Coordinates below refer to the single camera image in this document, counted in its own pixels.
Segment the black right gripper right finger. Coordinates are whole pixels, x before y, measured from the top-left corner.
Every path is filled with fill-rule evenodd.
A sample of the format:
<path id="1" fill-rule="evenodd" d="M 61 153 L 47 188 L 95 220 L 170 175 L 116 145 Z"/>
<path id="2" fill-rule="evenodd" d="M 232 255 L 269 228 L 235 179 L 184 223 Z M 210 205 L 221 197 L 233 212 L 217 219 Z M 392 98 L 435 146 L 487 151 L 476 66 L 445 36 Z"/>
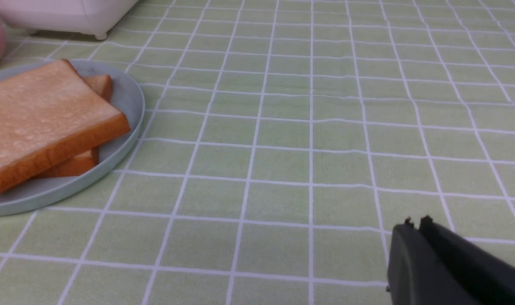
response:
<path id="1" fill-rule="evenodd" d="M 418 231 L 463 289 L 482 305 L 515 305 L 515 267 L 422 217 Z"/>

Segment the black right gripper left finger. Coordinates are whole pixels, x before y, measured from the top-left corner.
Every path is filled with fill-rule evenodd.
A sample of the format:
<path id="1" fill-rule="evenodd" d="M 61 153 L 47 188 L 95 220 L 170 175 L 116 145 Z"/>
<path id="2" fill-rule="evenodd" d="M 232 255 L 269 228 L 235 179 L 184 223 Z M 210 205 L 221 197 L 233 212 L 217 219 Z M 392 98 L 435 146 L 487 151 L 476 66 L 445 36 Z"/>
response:
<path id="1" fill-rule="evenodd" d="M 391 236 L 388 286 L 393 305 L 479 305 L 455 281 L 408 217 Z"/>

